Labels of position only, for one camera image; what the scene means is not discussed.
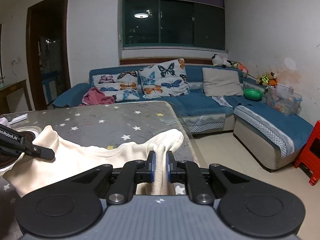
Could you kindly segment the dark green framed window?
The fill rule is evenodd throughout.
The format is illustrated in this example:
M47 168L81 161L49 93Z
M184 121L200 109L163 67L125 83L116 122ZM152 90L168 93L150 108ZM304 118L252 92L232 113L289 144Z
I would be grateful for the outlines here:
M225 49L224 0L123 0L124 47Z

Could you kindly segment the butterfly pillow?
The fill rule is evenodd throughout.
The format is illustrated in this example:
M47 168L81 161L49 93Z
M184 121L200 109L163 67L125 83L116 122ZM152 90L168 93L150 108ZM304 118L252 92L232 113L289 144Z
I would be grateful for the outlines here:
M92 76L91 87L105 96L113 96L115 102L139 100L137 71Z
M139 70L139 78L145 99L190 93L183 58L144 67Z

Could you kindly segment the blue corner sofa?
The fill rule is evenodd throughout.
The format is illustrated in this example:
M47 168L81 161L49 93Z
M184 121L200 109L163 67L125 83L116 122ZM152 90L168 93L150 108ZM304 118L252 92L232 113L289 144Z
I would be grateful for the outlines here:
M78 106L91 87L93 75L116 74L128 71L138 73L139 100L143 98L139 78L140 66L93 69L89 82L79 83L58 96L55 107ZM232 131L249 150L253 158L270 172L294 162L313 130L313 126L297 115L284 115L265 103L250 101L241 96L229 96L229 106L221 106L205 96L202 89L190 89L188 95L162 97L159 101L175 104L178 114L191 134Z

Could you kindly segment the left butterfly pillow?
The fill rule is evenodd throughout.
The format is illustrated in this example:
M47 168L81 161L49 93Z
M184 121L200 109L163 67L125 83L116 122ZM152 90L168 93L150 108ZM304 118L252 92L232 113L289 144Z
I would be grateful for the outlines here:
M139 100L137 71L92 76L91 87L105 96L113 96L115 102Z

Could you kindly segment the green round bowl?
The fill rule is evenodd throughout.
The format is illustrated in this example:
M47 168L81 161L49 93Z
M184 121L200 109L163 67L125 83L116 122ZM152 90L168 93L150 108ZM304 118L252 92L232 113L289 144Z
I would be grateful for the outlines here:
M256 89L245 88L244 97L251 101L261 101L263 98L263 93Z

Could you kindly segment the dark wooden door frame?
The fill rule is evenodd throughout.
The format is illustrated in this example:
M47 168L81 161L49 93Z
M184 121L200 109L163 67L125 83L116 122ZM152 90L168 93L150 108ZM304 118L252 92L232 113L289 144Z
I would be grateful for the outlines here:
M27 10L26 57L35 109L71 88L67 57L68 0L44 0Z

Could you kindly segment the clear plastic toy box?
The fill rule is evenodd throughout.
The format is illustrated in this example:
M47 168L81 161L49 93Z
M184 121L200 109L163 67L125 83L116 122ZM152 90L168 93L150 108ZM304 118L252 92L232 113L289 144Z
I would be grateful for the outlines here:
M267 104L285 115L296 115L302 101L302 95L290 86L277 84L267 89Z

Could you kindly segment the right butterfly pillow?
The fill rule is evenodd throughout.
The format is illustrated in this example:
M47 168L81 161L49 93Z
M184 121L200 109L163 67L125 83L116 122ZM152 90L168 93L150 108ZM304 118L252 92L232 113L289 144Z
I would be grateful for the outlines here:
M139 78L145 99L190 93L183 58L144 67L139 70Z

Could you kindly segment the pink crumpled cloth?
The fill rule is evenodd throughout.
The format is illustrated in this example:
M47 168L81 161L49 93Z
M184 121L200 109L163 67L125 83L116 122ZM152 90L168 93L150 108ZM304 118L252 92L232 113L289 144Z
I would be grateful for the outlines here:
M82 97L79 106L93 106L93 105L109 105L116 103L113 96L106 96L97 87L90 88L88 92Z

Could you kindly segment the white remote control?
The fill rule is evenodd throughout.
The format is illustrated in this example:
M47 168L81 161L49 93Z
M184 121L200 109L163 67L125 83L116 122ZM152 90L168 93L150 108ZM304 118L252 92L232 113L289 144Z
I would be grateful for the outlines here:
M22 122L24 120L27 120L27 118L28 118L28 114L27 113L23 114L23 115L19 115L19 116L13 118L11 121L9 121L8 124L9 125L13 125L13 124L16 124L18 122Z

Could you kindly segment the cream garment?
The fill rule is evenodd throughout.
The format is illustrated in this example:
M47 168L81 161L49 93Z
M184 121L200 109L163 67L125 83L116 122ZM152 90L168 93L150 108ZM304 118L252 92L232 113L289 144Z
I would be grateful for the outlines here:
M80 146L61 138L48 125L35 138L35 145L50 148L55 153L52 161L45 161L22 154L7 170L3 178L8 181L20 197L103 164L121 168L128 161L146 160L150 151L156 154L155 178L152 183L141 183L137 194L174 195L175 188L169 184L166 153L178 150L184 141L183 134L171 129L152 137L143 144L127 142L114 150L98 146Z

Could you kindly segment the grey star tablecloth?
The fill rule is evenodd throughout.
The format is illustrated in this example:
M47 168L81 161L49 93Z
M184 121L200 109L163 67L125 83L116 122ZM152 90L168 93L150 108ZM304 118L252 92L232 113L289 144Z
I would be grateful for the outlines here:
M184 135L182 146L174 154L175 159L194 161L200 167L206 167L196 142L182 118L174 112L174 107L175 104L165 101L142 101L33 111L12 128L41 131L50 125L63 139L81 146L108 149L131 141L140 144L175 128Z

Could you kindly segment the panda plush toy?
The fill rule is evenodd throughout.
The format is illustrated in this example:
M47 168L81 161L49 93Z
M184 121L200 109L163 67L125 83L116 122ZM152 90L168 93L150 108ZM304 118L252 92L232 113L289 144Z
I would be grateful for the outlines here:
M223 68L226 68L226 67L237 68L238 67L237 62L223 59L218 54L214 54L214 56L212 57L212 63L213 63L213 66L219 66L219 67L223 67Z

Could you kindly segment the black induction cooktop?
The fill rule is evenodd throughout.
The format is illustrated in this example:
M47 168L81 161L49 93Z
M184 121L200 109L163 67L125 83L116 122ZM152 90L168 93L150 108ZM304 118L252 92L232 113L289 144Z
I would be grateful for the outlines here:
M18 132L22 133L27 137L29 141L33 141L38 135L39 132L36 129L18 129ZM21 155L21 152L15 153L11 149L8 149L9 153L4 153L1 151L1 169L7 168L10 165L14 164L15 161Z

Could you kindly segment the red plastic stool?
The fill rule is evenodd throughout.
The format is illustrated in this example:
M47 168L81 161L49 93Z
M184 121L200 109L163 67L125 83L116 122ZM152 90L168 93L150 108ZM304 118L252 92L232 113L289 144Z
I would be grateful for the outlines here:
M300 151L294 162L294 168L303 164L312 173L309 180L311 186L315 186L319 181L320 159L319 159L320 122L316 122L306 145Z

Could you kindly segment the dark wooden side table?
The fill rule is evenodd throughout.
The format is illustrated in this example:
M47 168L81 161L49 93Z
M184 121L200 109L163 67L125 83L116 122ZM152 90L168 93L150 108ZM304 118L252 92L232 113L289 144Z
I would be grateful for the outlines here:
M9 82L1 77L1 114L32 110L27 80Z

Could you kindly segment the beige plain cushion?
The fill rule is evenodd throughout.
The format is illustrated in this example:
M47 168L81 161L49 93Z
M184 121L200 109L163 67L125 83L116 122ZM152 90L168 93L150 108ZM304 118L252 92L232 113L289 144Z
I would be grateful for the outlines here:
M237 71L216 68L202 68L203 91L206 96L242 96Z

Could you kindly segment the orange yellow plush toys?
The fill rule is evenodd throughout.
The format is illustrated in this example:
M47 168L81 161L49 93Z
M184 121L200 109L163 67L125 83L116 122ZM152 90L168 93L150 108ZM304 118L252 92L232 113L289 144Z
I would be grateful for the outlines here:
M264 87L276 87L277 74L275 72L266 72L264 75L259 75L256 79L256 84Z

